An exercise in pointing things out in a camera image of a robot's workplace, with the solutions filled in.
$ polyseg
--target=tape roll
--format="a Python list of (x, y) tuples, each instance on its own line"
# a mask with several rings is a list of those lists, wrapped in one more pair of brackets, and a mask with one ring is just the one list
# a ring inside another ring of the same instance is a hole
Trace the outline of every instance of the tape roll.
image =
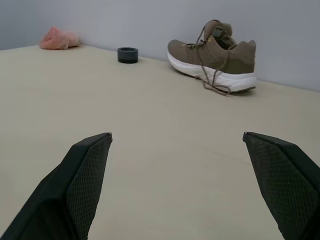
[(123, 64), (135, 64), (138, 62), (138, 49), (133, 47), (118, 48), (118, 62)]

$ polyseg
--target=brown sneaker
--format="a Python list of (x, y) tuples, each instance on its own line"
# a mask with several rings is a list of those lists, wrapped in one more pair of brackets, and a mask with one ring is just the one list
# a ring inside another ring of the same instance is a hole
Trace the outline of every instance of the brown sneaker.
[(206, 89), (227, 95), (256, 88), (255, 41), (236, 44), (230, 25), (209, 21), (195, 44), (172, 40), (168, 58), (178, 71), (203, 81)]

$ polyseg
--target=shoe tongue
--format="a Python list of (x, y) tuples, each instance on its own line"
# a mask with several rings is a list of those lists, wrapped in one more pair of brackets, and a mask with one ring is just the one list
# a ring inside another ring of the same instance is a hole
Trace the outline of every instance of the shoe tongue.
[(225, 35), (232, 36), (231, 25), (217, 20), (211, 20), (204, 27), (204, 39), (208, 39), (211, 35), (221, 39)]

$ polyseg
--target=pink cloth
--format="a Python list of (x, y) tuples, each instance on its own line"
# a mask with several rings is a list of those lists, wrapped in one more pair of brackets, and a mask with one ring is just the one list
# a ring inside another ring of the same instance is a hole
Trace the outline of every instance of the pink cloth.
[(67, 49), (70, 47), (78, 47), (80, 46), (80, 44), (81, 42), (78, 35), (72, 32), (61, 31), (53, 26), (50, 31), (43, 37), (39, 44), (39, 47), (41, 49), (57, 50)]

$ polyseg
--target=gray wall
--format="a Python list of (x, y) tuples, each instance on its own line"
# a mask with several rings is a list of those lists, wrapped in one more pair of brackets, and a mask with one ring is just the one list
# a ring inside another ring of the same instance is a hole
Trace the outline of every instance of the gray wall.
[(55, 25), (89, 45), (166, 59), (170, 40), (192, 43), (219, 19), (237, 41), (257, 42), (259, 79), (320, 90), (319, 13), (319, 0), (2, 0), (0, 49), (35, 45)]

